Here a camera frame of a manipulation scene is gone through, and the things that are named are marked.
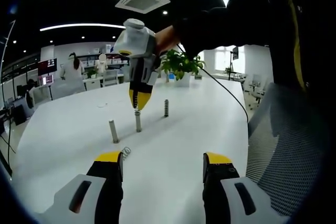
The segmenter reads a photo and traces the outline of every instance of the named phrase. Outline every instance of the green leaves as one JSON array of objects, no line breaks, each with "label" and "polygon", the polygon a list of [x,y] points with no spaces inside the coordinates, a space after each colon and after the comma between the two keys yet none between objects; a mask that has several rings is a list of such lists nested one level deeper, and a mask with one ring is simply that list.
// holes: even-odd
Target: green leaves
[{"label": "green leaves", "polygon": [[198,74],[199,68],[203,68],[204,61],[200,60],[200,56],[190,59],[184,52],[178,52],[174,49],[167,52],[166,56],[161,60],[161,69],[166,74],[174,73],[177,80],[184,77],[185,73]]}]

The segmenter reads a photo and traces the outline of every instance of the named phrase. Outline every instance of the computer monitor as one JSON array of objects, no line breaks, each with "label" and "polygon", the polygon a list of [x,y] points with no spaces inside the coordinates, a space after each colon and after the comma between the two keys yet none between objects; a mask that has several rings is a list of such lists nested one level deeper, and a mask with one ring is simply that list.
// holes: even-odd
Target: computer monitor
[{"label": "computer monitor", "polygon": [[39,76],[57,71],[57,58],[40,61],[37,65]]}]

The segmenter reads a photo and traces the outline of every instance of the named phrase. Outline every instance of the small spring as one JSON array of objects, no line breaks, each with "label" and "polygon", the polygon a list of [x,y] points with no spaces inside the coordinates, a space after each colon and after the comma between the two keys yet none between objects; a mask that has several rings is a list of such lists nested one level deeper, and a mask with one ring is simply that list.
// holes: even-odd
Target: small spring
[{"label": "small spring", "polygon": [[169,116],[169,101],[166,99],[164,100],[164,117]]},{"label": "small spring", "polygon": [[138,96],[134,96],[134,99],[133,99],[133,107],[134,109],[138,109]]},{"label": "small spring", "polygon": [[125,147],[124,149],[122,149],[121,152],[122,152],[122,160],[125,160],[128,157],[128,155],[131,154],[132,151],[129,147]]}]

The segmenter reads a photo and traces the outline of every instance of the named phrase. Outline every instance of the woman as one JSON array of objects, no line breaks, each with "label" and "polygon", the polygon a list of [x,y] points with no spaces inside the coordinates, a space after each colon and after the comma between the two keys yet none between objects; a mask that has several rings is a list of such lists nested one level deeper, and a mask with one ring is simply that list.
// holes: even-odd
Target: woman
[{"label": "woman", "polygon": [[76,57],[76,54],[73,52],[69,55],[68,62],[62,66],[60,77],[62,80],[71,80],[82,78],[84,73],[83,63]]}]

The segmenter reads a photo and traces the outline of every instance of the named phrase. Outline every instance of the black ceiling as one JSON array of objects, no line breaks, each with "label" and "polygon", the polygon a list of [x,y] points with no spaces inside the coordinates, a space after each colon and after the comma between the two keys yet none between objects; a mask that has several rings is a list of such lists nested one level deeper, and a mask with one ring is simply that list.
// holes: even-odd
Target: black ceiling
[{"label": "black ceiling", "polygon": [[115,8],[119,0],[3,0],[0,34],[7,37],[9,22],[16,20],[9,38],[4,65],[19,58],[39,52],[43,46],[83,41],[114,41],[121,29],[106,27],[71,27],[40,32],[39,29],[71,23],[104,23],[122,25],[127,18],[145,22],[153,31],[158,31],[180,17],[192,15],[198,10],[223,6],[222,0],[170,0],[171,2],[147,14]]}]

